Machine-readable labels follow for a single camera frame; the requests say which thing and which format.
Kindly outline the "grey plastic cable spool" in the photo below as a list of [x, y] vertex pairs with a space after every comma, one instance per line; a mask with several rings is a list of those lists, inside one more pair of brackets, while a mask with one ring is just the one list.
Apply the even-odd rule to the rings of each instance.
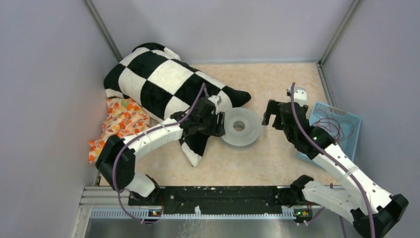
[[261, 119], [251, 110], [236, 107], [224, 114], [225, 134], [221, 139], [229, 145], [243, 147], [257, 141], [262, 131]]

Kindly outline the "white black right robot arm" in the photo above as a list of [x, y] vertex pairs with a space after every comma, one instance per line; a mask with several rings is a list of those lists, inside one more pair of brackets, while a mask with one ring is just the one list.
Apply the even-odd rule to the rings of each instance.
[[297, 151], [332, 175], [343, 190], [336, 191], [302, 175], [290, 185], [292, 201], [325, 207], [352, 223], [364, 238], [384, 237], [403, 216], [409, 204], [407, 198], [393, 195], [372, 181], [326, 130], [309, 124], [307, 110], [308, 106], [296, 102], [269, 100], [262, 125], [268, 125], [274, 115], [272, 126], [282, 130]]

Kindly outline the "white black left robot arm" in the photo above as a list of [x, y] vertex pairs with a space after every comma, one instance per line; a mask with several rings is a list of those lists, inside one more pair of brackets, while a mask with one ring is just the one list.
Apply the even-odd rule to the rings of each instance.
[[147, 175], [135, 172], [136, 162], [146, 154], [171, 142], [195, 134], [224, 135], [224, 112], [219, 110], [220, 96], [201, 97], [190, 110], [176, 112], [158, 125], [123, 138], [110, 136], [95, 166], [115, 191], [128, 190], [147, 205], [158, 201], [156, 183]]

